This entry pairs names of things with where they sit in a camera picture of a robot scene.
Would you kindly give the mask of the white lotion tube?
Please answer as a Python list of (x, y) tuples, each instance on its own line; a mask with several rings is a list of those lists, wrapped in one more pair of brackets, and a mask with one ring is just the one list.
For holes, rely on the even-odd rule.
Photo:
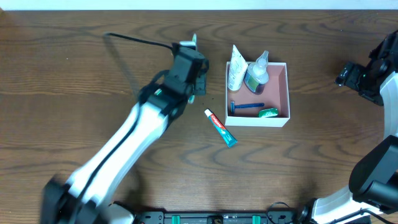
[(238, 91), (241, 88), (247, 68), (248, 63), (245, 61), (237, 47), (233, 45), (227, 85), (230, 91)]

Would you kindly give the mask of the blue disposable razor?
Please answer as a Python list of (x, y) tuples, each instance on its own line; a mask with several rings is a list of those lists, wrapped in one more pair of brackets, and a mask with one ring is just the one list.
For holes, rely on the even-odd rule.
[(231, 105), (231, 115), (234, 115), (235, 111), (237, 109), (259, 108), (259, 107), (263, 107), (264, 103), (251, 103), (251, 104), (237, 105), (234, 101), (231, 101), (230, 105)]

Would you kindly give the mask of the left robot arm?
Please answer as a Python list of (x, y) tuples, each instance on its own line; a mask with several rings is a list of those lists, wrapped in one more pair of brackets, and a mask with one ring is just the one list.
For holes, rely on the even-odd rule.
[(112, 203), (118, 185), (142, 153), (204, 95), (209, 62), (195, 41), (172, 47), (174, 63), (141, 89), (122, 126), (64, 184), (51, 179), (43, 190), (40, 223), (133, 223), (126, 207)]

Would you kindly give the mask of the green white toothbrush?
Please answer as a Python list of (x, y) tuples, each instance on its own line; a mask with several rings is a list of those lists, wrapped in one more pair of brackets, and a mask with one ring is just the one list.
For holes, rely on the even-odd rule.
[[(193, 49), (194, 49), (194, 50), (197, 50), (197, 35), (196, 35), (196, 33), (193, 34), (192, 42), (193, 42)], [(189, 103), (189, 104), (193, 104), (194, 101), (195, 101), (195, 95), (192, 95), (192, 96), (188, 99), (188, 103)]]

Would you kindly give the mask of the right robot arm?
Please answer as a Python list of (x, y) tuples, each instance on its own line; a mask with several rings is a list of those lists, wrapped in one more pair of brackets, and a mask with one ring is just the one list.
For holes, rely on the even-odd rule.
[(397, 211), (397, 32), (369, 54), (366, 66), (348, 62), (335, 83), (384, 108), (384, 137), (351, 172), (346, 187), (313, 199), (294, 223), (370, 223)]

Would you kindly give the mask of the green white soap box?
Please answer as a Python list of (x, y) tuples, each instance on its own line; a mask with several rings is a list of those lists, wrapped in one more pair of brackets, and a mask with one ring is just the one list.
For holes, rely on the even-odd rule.
[(269, 108), (260, 110), (258, 113), (258, 117), (260, 118), (273, 118), (279, 115), (279, 111), (277, 108)]

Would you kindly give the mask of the teal Colgate toothpaste tube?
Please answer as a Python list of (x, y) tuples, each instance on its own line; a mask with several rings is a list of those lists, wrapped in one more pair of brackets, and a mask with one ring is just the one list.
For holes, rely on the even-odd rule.
[(236, 138), (225, 128), (222, 122), (217, 118), (217, 116), (210, 110), (205, 110), (206, 117), (211, 121), (215, 129), (218, 131), (220, 136), (225, 141), (228, 147), (232, 147), (237, 143)]

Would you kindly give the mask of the clear pump soap bottle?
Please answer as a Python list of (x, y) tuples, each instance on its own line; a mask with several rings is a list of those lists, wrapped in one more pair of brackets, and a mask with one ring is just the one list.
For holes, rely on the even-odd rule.
[(246, 70), (244, 83), (256, 95), (260, 95), (264, 91), (265, 84), (269, 81), (268, 56), (269, 52), (265, 50), (255, 62), (249, 64)]

